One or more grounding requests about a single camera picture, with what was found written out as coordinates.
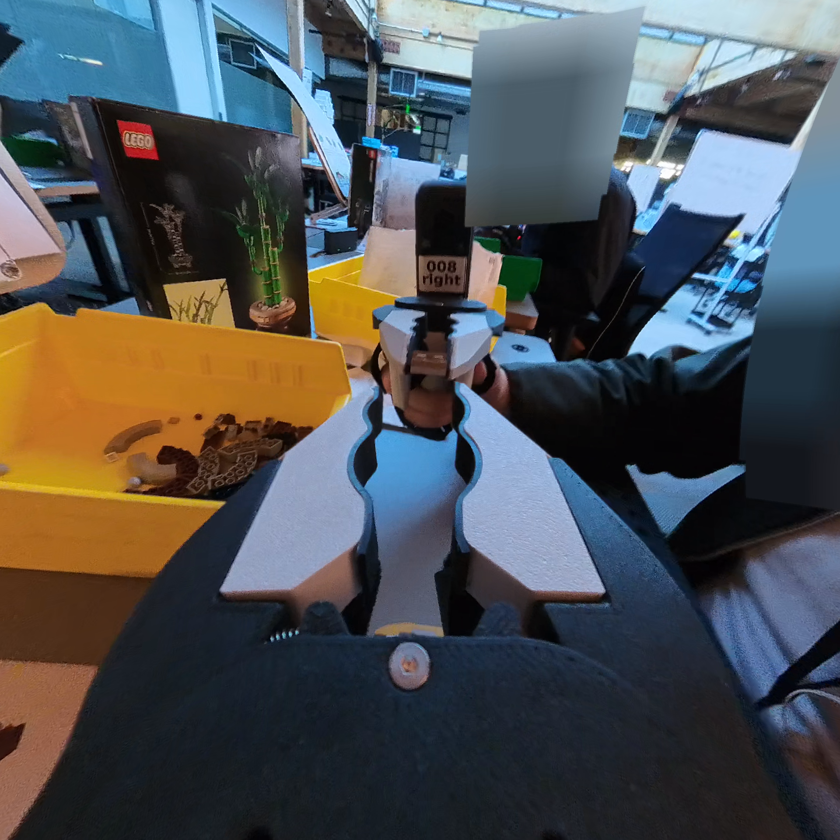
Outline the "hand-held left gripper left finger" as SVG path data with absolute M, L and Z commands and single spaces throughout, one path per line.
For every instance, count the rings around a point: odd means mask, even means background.
M 220 595 L 283 603 L 296 624 L 330 602 L 352 634 L 370 632 L 381 580 L 374 504 L 383 393 L 353 398 L 283 456 Z

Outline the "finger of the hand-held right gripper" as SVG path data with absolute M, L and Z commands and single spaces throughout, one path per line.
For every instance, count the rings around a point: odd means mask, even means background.
M 490 351 L 494 337 L 487 313 L 454 313 L 448 334 L 448 379 L 471 382 L 479 362 Z
M 417 324 L 425 329 L 426 312 L 418 308 L 380 309 L 380 373 L 385 366 L 399 375 L 411 375 L 423 382 L 425 374 L 412 373 L 412 357 L 420 339 Z

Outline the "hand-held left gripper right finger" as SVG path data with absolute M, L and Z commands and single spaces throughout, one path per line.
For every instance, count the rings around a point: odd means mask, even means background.
M 498 603 L 525 627 L 541 605 L 604 603 L 606 587 L 551 457 L 466 385 L 455 385 L 454 398 L 464 488 L 437 572 L 444 634 L 471 635 Z

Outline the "person's right forearm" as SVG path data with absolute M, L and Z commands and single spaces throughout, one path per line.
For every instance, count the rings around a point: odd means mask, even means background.
M 742 462 L 751 337 L 663 353 L 503 367 L 512 424 L 581 474 L 635 466 L 694 479 Z

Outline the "person's right hand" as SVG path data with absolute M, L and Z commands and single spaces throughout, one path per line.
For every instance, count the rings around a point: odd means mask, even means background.
M 474 368 L 472 390 L 495 410 L 509 415 L 510 389 L 507 373 L 487 356 Z M 420 428 L 445 427 L 452 423 L 454 397 L 448 392 L 417 388 L 410 392 L 402 409 L 405 422 Z

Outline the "yellow plastic bin with bags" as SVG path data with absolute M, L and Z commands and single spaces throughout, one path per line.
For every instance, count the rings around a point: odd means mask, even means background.
M 367 358 L 378 344 L 373 310 L 416 291 L 416 261 L 408 257 L 393 272 L 376 259 L 372 266 L 361 255 L 346 256 L 310 269 L 309 300 L 314 332 Z

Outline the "green plastic bin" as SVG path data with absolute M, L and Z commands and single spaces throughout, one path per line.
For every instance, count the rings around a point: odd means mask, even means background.
M 501 241 L 498 238 L 474 237 L 474 243 L 501 255 L 498 285 L 506 288 L 507 302 L 522 302 L 527 295 L 537 290 L 543 265 L 539 257 L 505 255 L 501 252 Z

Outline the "pile of loose dark bricks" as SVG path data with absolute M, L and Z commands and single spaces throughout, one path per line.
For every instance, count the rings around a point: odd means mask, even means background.
M 314 431 L 314 426 L 273 416 L 239 421 L 232 413 L 220 413 L 204 428 L 198 446 L 158 444 L 179 420 L 137 423 L 108 442 L 102 454 L 123 469 L 124 493 L 223 501 Z

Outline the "white tilted panel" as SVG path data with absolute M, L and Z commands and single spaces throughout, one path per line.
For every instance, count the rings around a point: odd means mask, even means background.
M 351 161 L 333 123 L 317 104 L 298 74 L 282 61 L 257 47 L 262 60 L 288 90 L 308 122 L 311 143 L 318 153 L 335 195 L 343 204 L 350 198 Z

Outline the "black office chair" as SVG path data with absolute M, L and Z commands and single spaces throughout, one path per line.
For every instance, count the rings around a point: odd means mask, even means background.
M 644 275 L 624 319 L 619 344 L 623 354 L 677 290 L 714 256 L 743 218 L 744 213 L 711 216 L 688 212 L 677 204 L 666 207 L 634 249 L 644 264 Z

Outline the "black bamboo toy set box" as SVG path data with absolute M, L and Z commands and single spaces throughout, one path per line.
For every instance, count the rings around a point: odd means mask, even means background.
M 140 314 L 310 338 L 298 137 L 73 97 Z

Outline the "white wheeled rack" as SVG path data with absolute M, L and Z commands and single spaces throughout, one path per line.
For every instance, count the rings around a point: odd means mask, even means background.
M 754 314 L 763 289 L 763 273 L 770 255 L 774 218 L 768 217 L 755 234 L 730 238 L 689 280 L 696 294 L 687 317 L 689 326 L 711 335 L 729 333 L 737 322 Z

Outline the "white board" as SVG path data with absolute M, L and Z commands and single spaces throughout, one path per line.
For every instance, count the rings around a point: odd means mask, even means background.
M 789 185 L 802 152 L 789 145 L 704 129 L 664 197 L 693 214 L 741 215 L 738 230 L 754 235 Z

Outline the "white curved sheet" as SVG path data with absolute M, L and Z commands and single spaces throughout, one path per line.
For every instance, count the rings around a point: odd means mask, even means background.
M 13 156 L 1 147 L 1 293 L 44 285 L 67 263 L 56 222 L 28 184 Z

